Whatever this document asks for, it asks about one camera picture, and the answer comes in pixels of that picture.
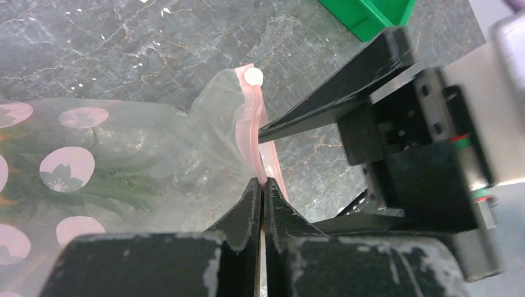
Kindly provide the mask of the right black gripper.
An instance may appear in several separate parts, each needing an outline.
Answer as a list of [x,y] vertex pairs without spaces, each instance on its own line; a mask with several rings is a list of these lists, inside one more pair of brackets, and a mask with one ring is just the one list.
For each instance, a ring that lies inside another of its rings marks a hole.
[[369,96],[415,64],[402,27],[367,43],[299,104],[259,129],[260,143],[337,122],[347,159],[362,165],[367,193],[403,217],[357,212],[312,223],[331,236],[385,232],[435,238],[474,282],[503,271],[492,230],[495,179],[462,87],[422,70],[393,93]]

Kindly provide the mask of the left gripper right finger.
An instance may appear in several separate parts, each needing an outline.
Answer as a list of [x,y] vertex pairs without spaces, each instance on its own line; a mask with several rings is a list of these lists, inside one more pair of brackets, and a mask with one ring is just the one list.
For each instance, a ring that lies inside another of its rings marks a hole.
[[328,236],[264,186],[269,296],[467,296],[444,244],[419,236]]

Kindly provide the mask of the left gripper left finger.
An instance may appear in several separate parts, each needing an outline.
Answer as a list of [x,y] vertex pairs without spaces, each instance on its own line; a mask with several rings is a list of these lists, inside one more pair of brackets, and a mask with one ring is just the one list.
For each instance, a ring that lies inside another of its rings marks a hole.
[[263,190],[203,232],[113,233],[74,238],[42,296],[258,296]]

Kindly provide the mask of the clear zip top bag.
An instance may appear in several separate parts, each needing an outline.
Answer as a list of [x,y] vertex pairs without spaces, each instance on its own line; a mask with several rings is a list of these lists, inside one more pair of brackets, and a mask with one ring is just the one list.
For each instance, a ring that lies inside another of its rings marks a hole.
[[253,179],[284,179],[263,73],[218,72],[188,112],[85,98],[1,100],[1,295],[36,296],[63,248],[104,233],[203,230]]

